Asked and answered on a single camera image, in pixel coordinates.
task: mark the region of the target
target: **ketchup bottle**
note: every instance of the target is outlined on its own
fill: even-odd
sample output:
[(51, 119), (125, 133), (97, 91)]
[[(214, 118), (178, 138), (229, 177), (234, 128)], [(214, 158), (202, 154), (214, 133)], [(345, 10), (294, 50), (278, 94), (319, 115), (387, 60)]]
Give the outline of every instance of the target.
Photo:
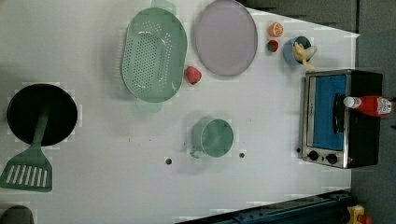
[(361, 113), (381, 118), (392, 111), (392, 102), (381, 96), (346, 97), (344, 105), (359, 110)]
[(367, 217), (366, 215), (359, 215), (358, 221), (361, 224), (373, 224), (373, 220), (371, 219), (371, 217)]

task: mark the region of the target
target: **toaster oven door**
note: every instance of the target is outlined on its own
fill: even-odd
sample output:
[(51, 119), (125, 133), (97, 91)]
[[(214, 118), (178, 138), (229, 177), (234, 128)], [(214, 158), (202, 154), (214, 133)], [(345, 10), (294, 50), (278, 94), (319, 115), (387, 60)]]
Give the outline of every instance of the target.
[(307, 145), (342, 151), (347, 76), (311, 77), (309, 85)]

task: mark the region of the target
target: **toaster oven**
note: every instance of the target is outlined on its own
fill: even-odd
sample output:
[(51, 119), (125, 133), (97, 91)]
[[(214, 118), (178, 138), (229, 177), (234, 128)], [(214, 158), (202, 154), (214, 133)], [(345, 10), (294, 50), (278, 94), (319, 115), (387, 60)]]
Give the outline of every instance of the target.
[(344, 106), (346, 96), (382, 95), (382, 75), (358, 70), (306, 73), (303, 160), (338, 168), (378, 163), (380, 119)]

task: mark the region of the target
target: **blue object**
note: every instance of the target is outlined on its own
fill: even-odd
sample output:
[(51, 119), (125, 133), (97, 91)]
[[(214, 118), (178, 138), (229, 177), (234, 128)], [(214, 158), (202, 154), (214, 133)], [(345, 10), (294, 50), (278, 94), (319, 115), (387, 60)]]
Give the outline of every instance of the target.
[(332, 107), (336, 93), (347, 93), (347, 76), (316, 77), (313, 147), (342, 151), (344, 133), (334, 133)]
[(295, 42), (302, 44), (304, 49), (311, 47), (311, 43), (305, 36), (298, 36), (286, 42), (285, 46), (283, 47), (283, 57), (285, 58), (286, 63), (291, 66), (299, 66), (302, 64), (297, 62), (297, 60), (294, 58), (293, 47)]

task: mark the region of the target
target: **green mug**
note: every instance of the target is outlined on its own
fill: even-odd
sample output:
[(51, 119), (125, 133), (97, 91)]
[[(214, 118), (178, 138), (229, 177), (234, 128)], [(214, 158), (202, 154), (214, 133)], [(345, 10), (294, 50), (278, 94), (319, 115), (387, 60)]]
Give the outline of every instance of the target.
[(192, 129), (192, 151), (190, 155), (199, 159), (205, 154), (221, 157), (233, 145), (233, 129), (223, 119), (201, 119)]

